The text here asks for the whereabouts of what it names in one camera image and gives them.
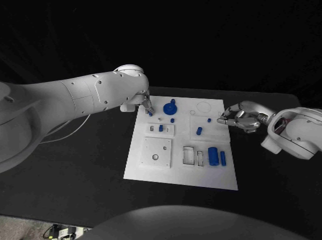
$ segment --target black tabletop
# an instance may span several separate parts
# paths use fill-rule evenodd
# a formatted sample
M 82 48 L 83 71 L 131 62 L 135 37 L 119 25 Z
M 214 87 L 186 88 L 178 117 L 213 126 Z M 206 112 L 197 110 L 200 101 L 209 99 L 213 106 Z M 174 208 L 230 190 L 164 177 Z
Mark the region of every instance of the black tabletop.
M 243 100 L 275 110 L 299 107 L 294 95 L 154 88 L 170 97 Z M 193 205 L 255 217 L 309 238 L 322 238 L 322 153 L 306 161 L 270 153 L 256 134 L 230 127 L 239 191 L 124 179 L 137 112 L 115 108 L 91 116 L 65 140 L 39 145 L 32 156 L 0 174 L 0 215 L 94 227 L 114 216 L 157 205 Z M 81 125 L 76 119 L 53 138 Z

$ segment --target hole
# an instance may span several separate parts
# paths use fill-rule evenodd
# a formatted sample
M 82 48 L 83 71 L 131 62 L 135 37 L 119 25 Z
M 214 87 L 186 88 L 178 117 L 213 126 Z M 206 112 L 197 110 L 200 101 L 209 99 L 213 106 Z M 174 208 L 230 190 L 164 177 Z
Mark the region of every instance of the hole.
M 14 99 L 10 96 L 6 96 L 4 99 L 7 100 L 7 102 L 14 102 Z

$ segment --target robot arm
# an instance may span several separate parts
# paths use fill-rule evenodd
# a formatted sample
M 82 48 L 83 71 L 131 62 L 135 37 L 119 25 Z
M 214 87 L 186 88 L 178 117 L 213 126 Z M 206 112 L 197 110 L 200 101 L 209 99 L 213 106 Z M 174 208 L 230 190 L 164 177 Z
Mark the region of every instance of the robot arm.
M 0 82 L 0 173 L 27 158 L 59 124 L 119 106 L 134 112 L 138 105 L 154 112 L 148 78 L 135 65 L 32 85 Z
M 239 112 L 236 119 L 227 119 L 235 111 Z M 322 151 L 322 112 L 314 109 L 298 107 L 276 113 L 260 104 L 243 101 L 229 107 L 217 122 L 247 133 L 266 124 L 268 137 L 262 146 L 275 154 L 283 149 L 299 159 L 311 159 L 318 150 Z

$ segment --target cable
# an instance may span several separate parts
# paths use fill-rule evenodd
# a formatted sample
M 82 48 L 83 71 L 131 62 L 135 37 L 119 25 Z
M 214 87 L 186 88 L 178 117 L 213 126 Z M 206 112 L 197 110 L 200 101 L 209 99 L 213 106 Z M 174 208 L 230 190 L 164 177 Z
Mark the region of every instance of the cable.
M 50 143 L 52 143 L 52 142 L 56 142 L 56 141 L 59 141 L 59 140 L 66 139 L 69 136 L 72 136 L 72 135 L 76 133 L 76 131 L 81 129 L 81 127 L 83 126 L 83 124 L 85 124 L 85 122 L 88 121 L 89 117 L 91 117 L 91 114 L 88 115 L 88 117 L 86 117 L 82 125 L 78 127 L 78 129 L 76 129 L 69 135 L 66 135 L 65 137 L 62 137 L 62 138 L 59 138 L 59 139 L 56 139 L 56 140 L 43 141 L 40 144 L 48 144 L 49 142 L 50 142 Z
M 55 134 L 71 122 L 72 122 L 72 120 L 68 121 L 68 122 L 66 122 L 59 128 L 56 128 L 50 133 L 48 133 L 46 137 L 48 137 L 49 135 Z
M 55 225 L 52 225 L 52 226 L 48 228 L 46 232 L 45 232 L 45 234 L 43 234 L 43 239 L 49 239 L 49 237 L 46 237 L 46 233 L 48 233 L 48 231 L 49 231 L 53 227 L 55 227 Z

